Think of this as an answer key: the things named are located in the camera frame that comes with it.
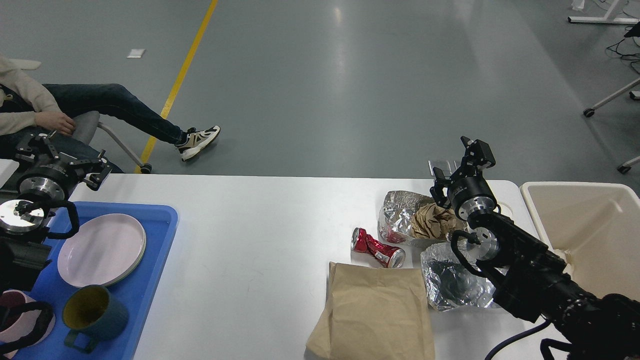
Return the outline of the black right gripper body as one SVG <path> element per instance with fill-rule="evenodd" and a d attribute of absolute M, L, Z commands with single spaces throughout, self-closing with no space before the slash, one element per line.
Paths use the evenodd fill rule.
<path fill-rule="evenodd" d="M 498 201 L 482 175 L 466 177 L 455 172 L 448 179 L 450 185 L 445 193 L 450 206 L 441 207 L 453 210 L 458 219 L 467 221 L 471 215 L 487 214 L 496 209 Z"/>

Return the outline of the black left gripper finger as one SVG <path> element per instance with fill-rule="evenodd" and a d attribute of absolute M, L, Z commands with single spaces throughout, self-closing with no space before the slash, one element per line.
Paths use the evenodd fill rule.
<path fill-rule="evenodd" d="M 113 171 L 113 166 L 105 157 L 105 153 L 106 150 L 101 150 L 97 157 L 70 161 L 71 178 L 77 184 L 84 183 L 90 190 L 98 191 Z"/>
<path fill-rule="evenodd" d="M 49 133 L 29 133 L 14 149 L 14 160 L 18 163 L 39 163 L 58 160 L 58 151 L 52 139 L 57 131 Z"/>

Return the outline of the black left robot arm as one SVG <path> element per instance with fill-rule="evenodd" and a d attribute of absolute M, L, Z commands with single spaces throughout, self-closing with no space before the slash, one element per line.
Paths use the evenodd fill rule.
<path fill-rule="evenodd" d="M 46 239 L 70 239 L 80 230 L 70 196 L 80 183 L 98 191 L 112 172 L 104 152 L 76 158 L 58 151 L 51 133 L 30 133 L 14 150 L 25 167 L 15 199 L 1 205 L 1 291 L 30 291 L 50 264 Z"/>

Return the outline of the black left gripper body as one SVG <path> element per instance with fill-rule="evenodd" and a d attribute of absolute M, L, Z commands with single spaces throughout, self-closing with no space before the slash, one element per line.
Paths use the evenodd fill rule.
<path fill-rule="evenodd" d="M 75 159 L 41 160 L 25 171 L 17 182 L 18 199 L 30 202 L 68 200 L 83 180 Z"/>

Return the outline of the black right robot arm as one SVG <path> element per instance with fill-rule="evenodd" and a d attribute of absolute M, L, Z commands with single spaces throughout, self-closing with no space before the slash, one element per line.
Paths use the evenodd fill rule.
<path fill-rule="evenodd" d="M 542 339 L 545 360 L 553 359 L 554 349 L 567 353 L 569 360 L 637 360 L 638 301 L 618 293 L 599 298 L 573 281 L 560 256 L 498 210 L 483 177 L 496 164 L 489 144 L 466 136 L 461 142 L 465 153 L 460 166 L 448 177 L 434 167 L 430 188 L 435 203 L 452 209 L 470 228 L 452 232 L 451 251 L 468 272 L 494 285 L 493 301 L 506 312 L 529 322 L 544 318 L 541 325 L 494 346 L 486 358 L 553 325 L 566 341 Z"/>

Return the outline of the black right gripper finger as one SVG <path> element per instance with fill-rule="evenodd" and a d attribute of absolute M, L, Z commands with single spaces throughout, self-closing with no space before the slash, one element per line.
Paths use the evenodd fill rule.
<path fill-rule="evenodd" d="M 433 186 L 430 188 L 430 194 L 434 200 L 434 202 L 439 207 L 450 207 L 451 202 L 446 195 L 445 189 L 448 188 L 451 184 L 450 179 L 446 178 L 444 172 L 439 167 L 433 167 L 433 176 L 434 182 Z"/>
<path fill-rule="evenodd" d="M 465 148 L 460 166 L 463 176 L 480 176 L 484 170 L 496 165 L 494 154 L 487 142 L 480 139 L 471 140 L 466 136 L 461 136 L 461 142 Z"/>

